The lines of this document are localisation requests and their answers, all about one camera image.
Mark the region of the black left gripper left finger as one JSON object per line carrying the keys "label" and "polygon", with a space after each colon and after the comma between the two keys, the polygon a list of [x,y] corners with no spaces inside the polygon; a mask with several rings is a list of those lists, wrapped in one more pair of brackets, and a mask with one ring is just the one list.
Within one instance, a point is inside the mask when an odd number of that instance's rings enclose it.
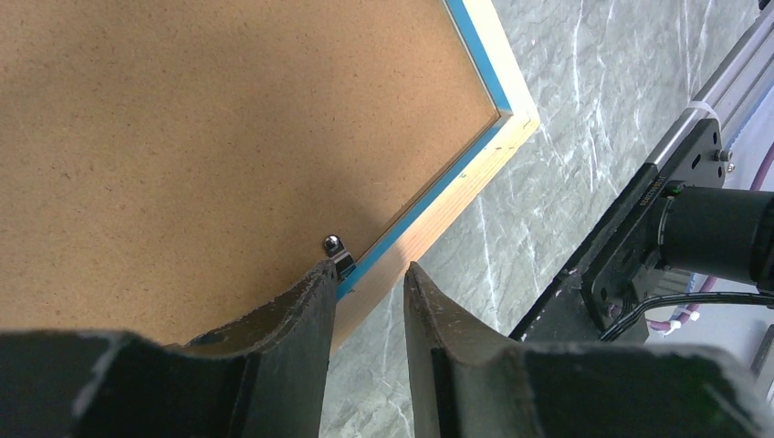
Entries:
{"label": "black left gripper left finger", "polygon": [[129,331],[1,335],[4,437],[315,437],[335,266],[184,345]]}

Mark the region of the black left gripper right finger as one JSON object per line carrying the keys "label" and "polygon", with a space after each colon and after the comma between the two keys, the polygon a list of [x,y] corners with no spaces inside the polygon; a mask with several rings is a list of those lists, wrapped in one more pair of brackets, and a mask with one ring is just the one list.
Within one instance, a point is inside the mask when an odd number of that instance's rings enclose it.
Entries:
{"label": "black left gripper right finger", "polygon": [[752,374],[708,346],[518,342],[411,263],[403,312],[418,437],[770,437]]}

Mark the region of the blue picture frame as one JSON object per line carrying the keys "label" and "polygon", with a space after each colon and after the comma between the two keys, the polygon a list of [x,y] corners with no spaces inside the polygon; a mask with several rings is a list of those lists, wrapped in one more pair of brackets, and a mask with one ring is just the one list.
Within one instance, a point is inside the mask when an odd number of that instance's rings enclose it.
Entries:
{"label": "blue picture frame", "polygon": [[489,1],[4,1],[1,327],[183,344],[335,234],[339,346],[538,125]]}

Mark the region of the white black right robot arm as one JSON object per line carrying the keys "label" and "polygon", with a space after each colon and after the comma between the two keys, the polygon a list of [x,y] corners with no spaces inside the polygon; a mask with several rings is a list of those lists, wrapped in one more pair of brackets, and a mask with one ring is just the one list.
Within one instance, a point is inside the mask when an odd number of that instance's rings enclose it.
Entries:
{"label": "white black right robot arm", "polygon": [[660,263],[773,293],[773,193],[686,187],[656,200]]}

